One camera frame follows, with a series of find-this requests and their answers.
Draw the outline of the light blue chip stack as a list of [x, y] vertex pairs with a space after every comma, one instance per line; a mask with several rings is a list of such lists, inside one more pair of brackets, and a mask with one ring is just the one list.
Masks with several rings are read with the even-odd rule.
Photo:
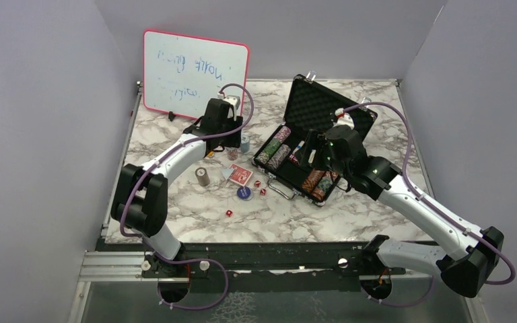
[[248, 151], [250, 151], [250, 137], [247, 135], [242, 135], [240, 142], [240, 152], [247, 153]]

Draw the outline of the white red chip stack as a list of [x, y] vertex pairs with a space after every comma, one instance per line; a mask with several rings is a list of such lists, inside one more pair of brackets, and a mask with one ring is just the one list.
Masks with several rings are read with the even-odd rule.
[[230, 161], [235, 161], [238, 159], [239, 151], [237, 148], [234, 147], [228, 147], [226, 148], [227, 158]]

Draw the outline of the brown chip stack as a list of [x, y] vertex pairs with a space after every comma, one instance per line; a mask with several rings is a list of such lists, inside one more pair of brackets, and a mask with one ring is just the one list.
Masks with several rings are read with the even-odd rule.
[[200, 167], [195, 170], [195, 176], [200, 186], [206, 187], [210, 185], [210, 177], [206, 168]]

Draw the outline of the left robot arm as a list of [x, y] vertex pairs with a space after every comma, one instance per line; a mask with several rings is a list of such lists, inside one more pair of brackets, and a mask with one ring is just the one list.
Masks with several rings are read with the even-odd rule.
[[184, 270], [181, 243], [166, 225], [171, 183], [210, 152], [239, 147], [243, 117], [240, 98], [211, 98], [202, 117], [186, 128], [165, 152], [142, 166], [122, 167], [110, 216], [128, 235], [138, 236], [160, 255], [159, 267], [168, 276]]

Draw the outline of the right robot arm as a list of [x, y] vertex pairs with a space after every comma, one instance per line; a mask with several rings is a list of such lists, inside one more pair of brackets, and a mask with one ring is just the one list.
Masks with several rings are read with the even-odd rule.
[[432, 199], [391, 161], [368, 155], [360, 134], [347, 125], [326, 132], [310, 130], [299, 157], [306, 166], [343, 177], [352, 189], [399, 212], [437, 243], [426, 246], [377, 236], [361, 256], [369, 273], [406, 268], [474, 298], [503, 258], [499, 252], [504, 234], [498, 228], [483, 229]]

